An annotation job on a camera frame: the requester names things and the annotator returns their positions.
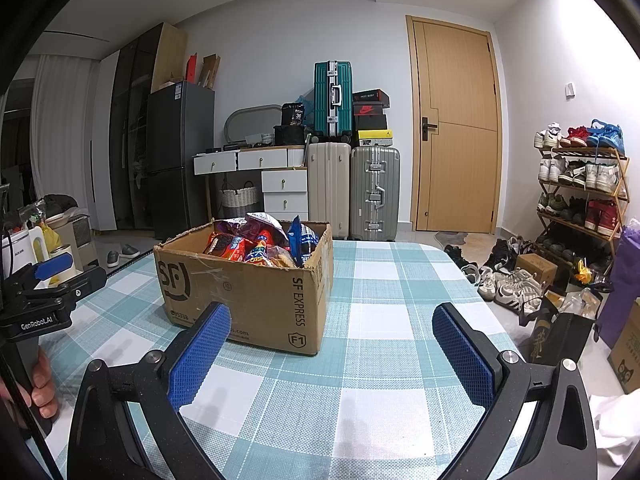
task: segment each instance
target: checkered tablecloth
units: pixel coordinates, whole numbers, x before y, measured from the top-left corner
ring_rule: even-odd
[[[433,337],[433,309],[444,301],[499,350],[515,349],[441,250],[335,241],[318,355],[226,342],[193,404],[180,412],[228,480],[435,479],[483,414]],[[87,363],[137,362],[180,330],[164,314],[152,255],[111,276],[72,319],[68,330],[41,338],[62,398],[47,442],[63,471]],[[524,412],[492,478],[514,460],[530,419]],[[137,405],[132,414],[157,473],[170,478]]]

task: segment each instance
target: gray slipper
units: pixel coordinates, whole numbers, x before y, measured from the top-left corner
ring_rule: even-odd
[[[129,244],[124,244],[122,246],[122,250],[120,251],[120,256],[122,256],[123,258],[132,259],[140,256],[140,251],[135,247],[130,246]]]
[[[107,267],[116,267],[120,263],[118,251],[109,251],[107,254]]]

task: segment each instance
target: refrigerator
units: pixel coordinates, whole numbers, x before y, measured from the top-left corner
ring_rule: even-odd
[[[215,92],[181,82],[149,96],[146,168],[156,238],[166,240],[206,224],[204,179],[193,156],[213,148]]]

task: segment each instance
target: shoe rack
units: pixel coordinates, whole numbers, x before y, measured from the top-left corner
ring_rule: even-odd
[[[589,202],[592,194],[597,196],[607,197],[610,200],[613,200],[618,210],[618,224],[616,225],[616,228],[614,229],[613,234],[611,234],[610,236],[601,234],[591,229],[587,229],[586,227],[575,224],[573,222],[569,222],[564,218],[560,218],[559,216],[554,216],[546,212],[537,211],[538,218],[540,219],[540,221],[542,222],[542,225],[545,228],[545,230],[543,231],[543,234],[546,233],[546,231],[549,229],[551,222],[556,222],[558,224],[566,225],[571,229],[580,231],[581,233],[588,234],[593,238],[597,238],[598,240],[603,240],[605,242],[608,242],[611,250],[611,255],[614,256],[616,253],[616,248],[614,243],[617,238],[620,238],[620,231],[622,230],[622,221],[626,212],[626,208],[628,207],[629,201],[630,201],[629,188],[626,185],[626,170],[629,166],[628,156],[620,155],[618,153],[618,150],[616,150],[615,148],[572,147],[572,148],[537,148],[537,150],[540,151],[541,156],[545,156],[550,153],[551,157],[555,155],[562,155],[562,156],[565,156],[566,158],[580,158],[581,160],[590,159],[594,163],[601,162],[603,160],[614,160],[616,162],[616,164],[618,165],[618,174],[620,176],[620,179],[618,181],[618,186],[616,187],[613,193],[608,193],[599,189],[587,189],[579,186],[571,186],[569,184],[564,184],[562,182],[546,182],[543,180],[538,181],[543,192],[547,194],[548,193],[555,194],[556,192],[558,192],[558,190],[561,187],[564,187],[567,189],[577,190],[577,191],[582,191],[587,193],[588,194],[587,203]],[[547,248],[543,247],[542,245],[540,244],[535,244],[535,245],[542,253],[545,253],[548,256],[552,256],[554,260],[560,261],[569,267],[573,267],[572,263],[569,263],[568,261],[563,260],[562,258],[559,258],[556,254],[553,254],[551,251],[549,251]],[[609,268],[606,270],[606,274],[610,272],[611,270],[610,268],[611,266],[609,266]]]

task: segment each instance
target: teal suitcase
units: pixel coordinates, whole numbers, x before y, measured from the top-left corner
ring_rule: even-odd
[[[348,61],[316,63],[315,90],[316,138],[312,140],[350,142],[353,131],[351,63]]]

